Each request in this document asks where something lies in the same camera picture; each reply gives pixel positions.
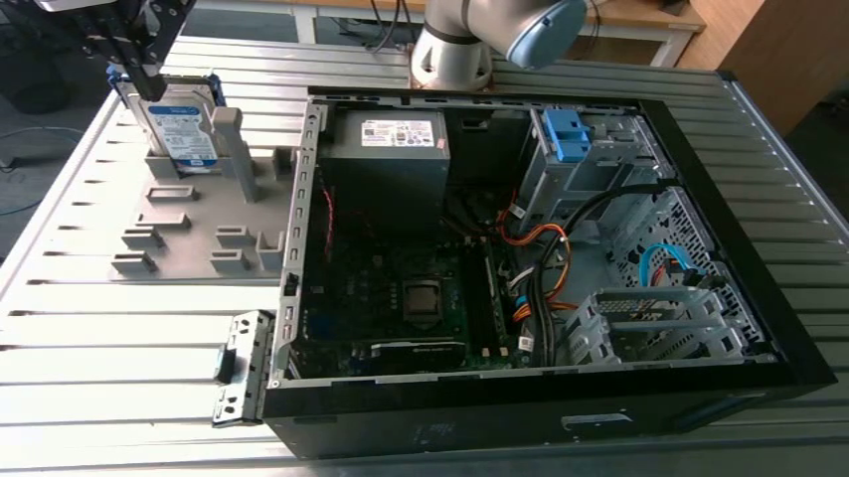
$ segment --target hard drive label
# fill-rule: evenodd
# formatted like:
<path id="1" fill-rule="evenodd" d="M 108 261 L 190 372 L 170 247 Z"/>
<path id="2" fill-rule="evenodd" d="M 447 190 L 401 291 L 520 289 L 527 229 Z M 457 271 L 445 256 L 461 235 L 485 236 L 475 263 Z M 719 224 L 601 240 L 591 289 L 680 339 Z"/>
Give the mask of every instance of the hard drive label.
<path id="1" fill-rule="evenodd" d="M 202 116 L 194 106 L 149 106 L 152 126 L 162 138 L 168 155 L 186 167 L 208 168 L 217 161 L 209 135 L 200 130 Z"/>

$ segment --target floor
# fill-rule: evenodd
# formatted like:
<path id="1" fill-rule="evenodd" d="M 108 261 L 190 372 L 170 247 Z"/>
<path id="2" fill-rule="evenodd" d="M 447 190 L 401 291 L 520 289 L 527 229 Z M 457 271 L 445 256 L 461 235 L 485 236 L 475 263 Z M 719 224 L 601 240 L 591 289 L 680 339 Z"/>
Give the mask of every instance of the floor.
<path id="1" fill-rule="evenodd" d="M 361 45 L 377 37 L 373 25 L 345 25 L 345 33 L 331 19 L 317 19 L 317 42 L 333 45 Z M 182 35 L 240 38 L 278 42 L 296 41 L 294 21 L 285 15 L 196 10 Z M 409 31 L 399 29 L 393 38 L 408 41 Z M 23 115 L 0 97 L 0 136 L 30 126 L 61 126 L 85 130 L 108 93 L 105 64 L 72 54 L 56 56 L 56 62 L 70 85 L 73 99 L 61 111 L 44 115 Z M 15 157 L 15 168 L 0 169 L 0 262 L 26 226 L 34 207 L 7 214 L 34 204 L 46 193 L 64 161 L 73 149 L 76 135 L 44 131 L 18 134 L 2 140 L 0 157 Z M 804 163 L 824 193 L 840 209 L 849 212 L 849 118 L 832 116 L 826 108 L 811 111 L 787 136 L 787 143 Z"/>

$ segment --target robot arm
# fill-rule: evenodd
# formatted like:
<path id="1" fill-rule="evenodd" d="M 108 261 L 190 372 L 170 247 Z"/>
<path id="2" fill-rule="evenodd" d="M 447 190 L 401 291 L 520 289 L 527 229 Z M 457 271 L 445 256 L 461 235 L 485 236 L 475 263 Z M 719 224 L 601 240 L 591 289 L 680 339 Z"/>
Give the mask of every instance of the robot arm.
<path id="1" fill-rule="evenodd" d="M 429 0 L 411 57 L 415 85 L 485 87 L 489 47 L 524 69 L 549 65 L 571 46 L 584 17 L 584 0 Z"/>
<path id="2" fill-rule="evenodd" d="M 141 97 L 161 99 L 158 74 L 194 0 L 5 0 L 39 28 L 126 73 Z"/>
<path id="3" fill-rule="evenodd" d="M 38 26 L 100 55 L 158 101 L 158 70 L 196 0 L 0 0 Z M 492 47 L 521 68 L 556 60 L 585 16 L 583 0 L 429 0 L 411 57 L 417 87 L 480 89 L 492 76 Z"/>

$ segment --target power supply label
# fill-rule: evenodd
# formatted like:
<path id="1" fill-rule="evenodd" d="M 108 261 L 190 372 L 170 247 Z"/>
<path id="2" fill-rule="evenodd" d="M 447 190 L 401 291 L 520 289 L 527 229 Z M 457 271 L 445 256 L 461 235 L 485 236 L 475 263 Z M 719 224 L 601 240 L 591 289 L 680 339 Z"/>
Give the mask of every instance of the power supply label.
<path id="1" fill-rule="evenodd" d="M 217 160 L 209 135 L 200 130 L 202 115 L 194 106 L 149 106 L 146 108 L 168 155 L 188 167 L 209 167 Z"/>
<path id="2" fill-rule="evenodd" d="M 361 121 L 364 147 L 433 147 L 429 121 Z"/>

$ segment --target metal bracket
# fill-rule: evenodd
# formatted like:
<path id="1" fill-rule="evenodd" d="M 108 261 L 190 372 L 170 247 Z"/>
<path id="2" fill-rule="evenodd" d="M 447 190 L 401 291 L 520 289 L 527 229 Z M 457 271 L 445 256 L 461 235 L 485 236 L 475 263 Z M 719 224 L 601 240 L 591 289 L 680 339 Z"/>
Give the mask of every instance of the metal bracket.
<path id="1" fill-rule="evenodd" d="M 212 427 L 261 424 L 262 389 L 268 382 L 268 360 L 273 318 L 262 311 L 233 317 L 229 338 L 218 352 L 214 369 L 217 400 Z"/>

